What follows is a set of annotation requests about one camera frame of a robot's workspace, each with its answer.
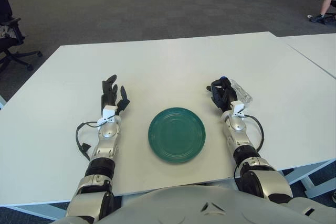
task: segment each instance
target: black office chair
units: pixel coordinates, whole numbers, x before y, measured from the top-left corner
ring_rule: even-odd
[[[18,27],[19,20],[21,19],[12,17],[12,9],[8,0],[0,0],[0,27],[9,26],[13,29],[16,37],[15,39],[10,37],[0,38],[0,54],[2,52],[6,54],[6,56],[0,60],[0,64],[2,64],[0,67],[0,73],[8,66],[11,60],[25,65],[28,71],[32,71],[33,65],[19,60],[19,58],[31,55],[37,55],[38,57],[42,57],[42,53],[40,51],[28,52],[25,54],[19,54],[18,52],[12,54],[11,52],[9,52],[8,49],[10,47],[23,44],[23,40],[25,39]]]

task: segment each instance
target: green plate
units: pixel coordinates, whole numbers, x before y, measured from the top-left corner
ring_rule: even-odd
[[[182,163],[203,148],[205,129],[199,117],[184,108],[170,108],[154,117],[148,130],[154,153],[165,161]]]

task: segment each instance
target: robot forearm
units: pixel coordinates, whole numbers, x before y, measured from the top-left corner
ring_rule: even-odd
[[[89,223],[94,223],[113,212],[112,179],[121,124],[119,113],[130,102],[124,87],[121,87],[122,100],[116,105],[118,88],[117,85],[112,88],[116,78],[114,75],[103,81],[102,118],[97,121],[97,126],[94,126],[98,128],[98,144],[93,150],[85,176],[79,182],[66,213],[67,217],[77,216]],[[79,145],[82,152],[83,146],[86,147],[83,154],[88,158],[86,151],[90,146]]]
[[[277,203],[287,202],[292,197],[291,189],[286,179],[260,157],[250,142],[243,121],[244,104],[237,100],[230,81],[221,78],[212,83],[210,90],[212,100],[224,111],[223,132],[241,177],[240,190]]]

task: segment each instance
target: desk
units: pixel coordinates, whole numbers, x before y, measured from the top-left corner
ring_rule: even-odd
[[[281,40],[336,78],[336,34],[290,36]]]
[[[121,113],[116,196],[233,176],[221,112],[206,91],[223,75],[253,97],[246,113],[263,125],[260,154],[276,169],[336,157],[336,80],[269,32],[61,46],[0,111],[1,205],[72,198],[88,165],[75,130],[100,117],[101,81],[112,74],[131,101]],[[206,130],[202,151],[184,164],[160,160],[147,139],[155,115],[174,106],[192,110]],[[246,123],[257,146],[258,126]],[[97,132],[85,128],[79,138],[92,145]]]

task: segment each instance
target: silver robot arm segment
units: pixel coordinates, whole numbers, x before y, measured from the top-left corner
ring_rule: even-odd
[[[286,203],[292,192],[286,179],[261,158],[246,134],[244,104],[226,77],[207,87],[213,102],[222,109],[223,132],[241,177],[240,190],[276,203]]]

